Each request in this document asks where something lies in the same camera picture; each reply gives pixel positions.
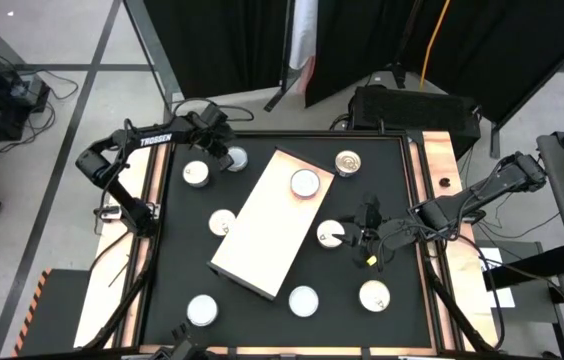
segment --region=gray floor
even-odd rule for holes
[[[0,0],[0,35],[29,63],[89,64],[111,3],[112,0]],[[123,10],[116,16],[102,63],[145,63]],[[58,75],[80,84],[86,77],[85,72]],[[394,85],[386,74],[377,77],[389,87]],[[60,94],[70,90],[60,80],[44,78]],[[415,89],[416,84],[417,79],[409,76],[408,88]],[[228,96],[222,101],[240,103],[255,110],[258,120],[236,124],[238,129],[326,129],[337,115],[346,111],[352,89],[350,87],[328,102],[307,110],[302,109],[302,96],[290,94],[273,112],[262,111],[275,89]],[[77,98],[78,94],[75,94],[65,101],[52,101],[57,111],[55,126],[33,144],[0,156],[0,200],[4,204],[0,212],[0,312],[49,184],[67,126],[74,115]],[[43,116],[45,114],[35,116],[32,121],[43,122]],[[99,72],[90,90],[31,271],[26,281],[20,284],[22,296],[10,323],[2,356],[8,355],[13,348],[39,273],[47,267],[86,269],[90,265],[97,241],[92,232],[91,210],[97,205],[99,192],[78,173],[73,162],[91,141],[120,128],[126,117],[136,125],[161,121],[161,100],[150,73]],[[488,157],[486,121],[482,122],[482,130],[484,136],[475,147],[468,169],[469,183],[486,176],[495,164]],[[502,155],[516,150],[535,153],[535,138],[555,130],[564,130],[564,73],[556,74],[503,129]],[[519,234],[556,212],[548,187],[535,194],[515,195],[500,209],[500,218],[505,225],[501,231]],[[493,220],[493,211],[489,212],[489,219]],[[476,230],[476,237],[483,238],[483,234]],[[564,244],[564,230],[558,218],[520,241],[540,241],[545,249],[553,248]],[[537,355],[545,349],[557,351],[552,331],[545,325],[507,322],[507,333],[505,349],[511,353]]]

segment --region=can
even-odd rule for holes
[[[209,182],[209,167],[202,161],[191,161],[182,170],[182,177],[193,187],[203,187]]]
[[[291,176],[291,191],[302,200],[312,198],[319,189],[320,177],[313,170],[298,170]]]
[[[369,280],[360,288],[360,303],[365,309],[380,312],[389,306],[389,288],[378,280]]]
[[[342,240],[333,237],[333,234],[344,235],[344,227],[335,220],[325,220],[318,226],[318,242],[325,249],[335,249],[342,244]]]
[[[217,236],[224,237],[235,222],[235,215],[226,209],[215,211],[209,218],[209,229]]]
[[[229,166],[227,170],[232,172],[241,171],[249,162],[249,157],[246,154],[246,150],[239,146],[231,146],[229,148],[229,156],[231,157],[231,159],[233,159],[233,165]]]
[[[218,317],[218,304],[209,295],[198,295],[189,302],[186,316],[195,326],[209,326]]]
[[[360,170],[362,160],[360,156],[351,150],[341,151],[335,157],[335,169],[342,177],[349,177]]]
[[[289,295],[289,307],[299,317],[309,317],[318,309],[318,294],[308,286],[298,286]]]

